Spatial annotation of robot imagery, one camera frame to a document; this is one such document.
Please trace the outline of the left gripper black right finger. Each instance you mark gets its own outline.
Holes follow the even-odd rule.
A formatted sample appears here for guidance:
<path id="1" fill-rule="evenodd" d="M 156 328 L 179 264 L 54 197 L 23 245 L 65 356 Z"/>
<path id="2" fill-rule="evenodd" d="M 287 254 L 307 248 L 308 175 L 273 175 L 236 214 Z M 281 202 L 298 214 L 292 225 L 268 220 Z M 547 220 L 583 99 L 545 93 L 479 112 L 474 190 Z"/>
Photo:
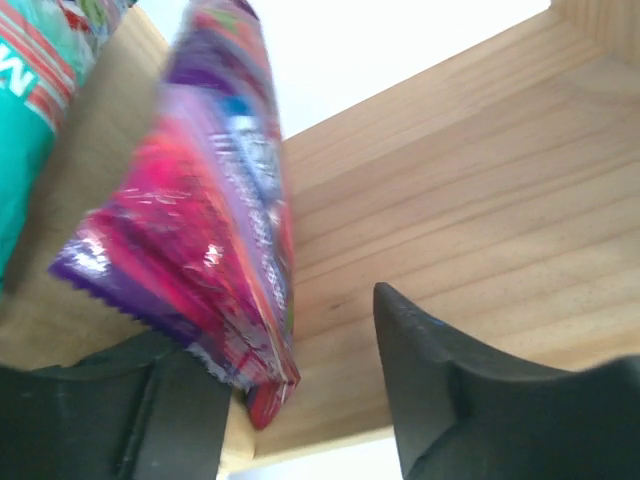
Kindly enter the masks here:
<path id="1" fill-rule="evenodd" d="M 493 348 L 386 283 L 374 323 L 406 479 L 635 479 L 639 359 L 572 372 Z"/>

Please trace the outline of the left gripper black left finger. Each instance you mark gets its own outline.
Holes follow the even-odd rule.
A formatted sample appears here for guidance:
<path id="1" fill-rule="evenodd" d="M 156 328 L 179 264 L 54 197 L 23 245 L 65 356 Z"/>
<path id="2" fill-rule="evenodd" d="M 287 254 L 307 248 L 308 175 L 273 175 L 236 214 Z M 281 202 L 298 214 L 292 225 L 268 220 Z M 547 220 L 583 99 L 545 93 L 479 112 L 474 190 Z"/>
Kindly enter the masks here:
<path id="1" fill-rule="evenodd" d="M 1 368 L 4 479 L 213 479 L 232 390 L 153 332 L 68 366 Z"/>

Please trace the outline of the teal Fox's bag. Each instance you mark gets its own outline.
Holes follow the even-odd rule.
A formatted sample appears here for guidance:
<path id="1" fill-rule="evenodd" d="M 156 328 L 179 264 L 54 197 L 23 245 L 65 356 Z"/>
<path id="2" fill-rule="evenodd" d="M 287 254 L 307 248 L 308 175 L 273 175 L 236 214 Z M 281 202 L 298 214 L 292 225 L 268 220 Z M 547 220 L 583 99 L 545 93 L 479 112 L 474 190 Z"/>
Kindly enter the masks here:
<path id="1" fill-rule="evenodd" d="M 78 90 L 131 1 L 1 2 L 1 263 Z"/>

